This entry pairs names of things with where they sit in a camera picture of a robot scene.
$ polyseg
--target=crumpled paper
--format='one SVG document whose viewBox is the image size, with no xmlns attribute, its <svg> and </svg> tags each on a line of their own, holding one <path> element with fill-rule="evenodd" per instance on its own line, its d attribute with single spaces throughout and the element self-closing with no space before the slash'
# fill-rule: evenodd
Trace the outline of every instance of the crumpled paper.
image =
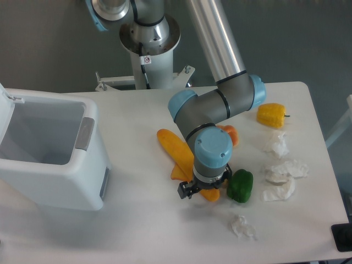
<svg viewBox="0 0 352 264">
<path fill-rule="evenodd" d="M 286 183 L 289 180 L 289 178 L 287 177 L 287 173 L 280 174 L 275 173 L 271 170 L 265 174 L 265 179 L 271 183 Z"/>
<path fill-rule="evenodd" d="M 230 221 L 231 228 L 238 238 L 245 234 L 249 238 L 256 239 L 256 230 L 253 225 L 247 223 L 244 216 L 236 214 Z"/>
<path fill-rule="evenodd" d="M 263 150 L 273 152 L 275 157 L 282 158 L 289 153 L 284 136 L 285 131 L 274 131 Z"/>
<path fill-rule="evenodd" d="M 307 177 L 309 167 L 302 161 L 294 159 L 279 165 L 266 166 L 265 171 L 267 172 L 266 180 L 272 183 L 282 183 L 288 181 L 287 176 L 292 176 L 295 179 Z"/>
<path fill-rule="evenodd" d="M 286 200 L 294 192 L 296 183 L 292 176 L 287 177 L 288 181 L 283 185 L 270 186 L 267 190 L 264 190 L 261 199 L 264 202 Z"/>
</svg>

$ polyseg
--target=yellow bell pepper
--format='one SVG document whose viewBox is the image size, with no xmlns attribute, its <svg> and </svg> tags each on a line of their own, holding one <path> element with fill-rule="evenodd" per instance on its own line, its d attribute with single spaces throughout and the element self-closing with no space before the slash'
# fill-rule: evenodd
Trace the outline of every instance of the yellow bell pepper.
<svg viewBox="0 0 352 264">
<path fill-rule="evenodd" d="M 258 107 L 257 121 L 273 128 L 281 128 L 284 125 L 286 108 L 279 103 L 265 103 Z"/>
</svg>

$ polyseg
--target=bin lid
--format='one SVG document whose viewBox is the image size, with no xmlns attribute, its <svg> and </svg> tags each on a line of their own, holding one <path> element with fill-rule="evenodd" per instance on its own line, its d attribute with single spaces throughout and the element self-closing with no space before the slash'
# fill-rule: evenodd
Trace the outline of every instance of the bin lid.
<svg viewBox="0 0 352 264">
<path fill-rule="evenodd" d="M 2 142 L 7 127 L 10 123 L 16 100 L 24 102 L 22 99 L 10 95 L 0 84 L 0 143 Z"/>
</svg>

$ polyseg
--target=white bin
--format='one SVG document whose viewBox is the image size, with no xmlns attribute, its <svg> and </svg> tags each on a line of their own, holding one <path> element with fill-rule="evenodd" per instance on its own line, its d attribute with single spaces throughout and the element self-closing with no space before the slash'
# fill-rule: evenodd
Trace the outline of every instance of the white bin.
<svg viewBox="0 0 352 264">
<path fill-rule="evenodd" d="M 0 84 L 0 179 L 37 204 L 99 210 L 110 169 L 94 101 Z"/>
</svg>

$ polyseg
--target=bin handle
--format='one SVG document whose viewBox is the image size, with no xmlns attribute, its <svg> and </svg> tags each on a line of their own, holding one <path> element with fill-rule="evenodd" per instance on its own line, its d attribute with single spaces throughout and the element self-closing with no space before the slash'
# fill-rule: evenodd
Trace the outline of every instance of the bin handle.
<svg viewBox="0 0 352 264">
<path fill-rule="evenodd" d="M 75 143 L 75 149 L 87 151 L 94 129 L 94 119 L 83 117 Z"/>
</svg>

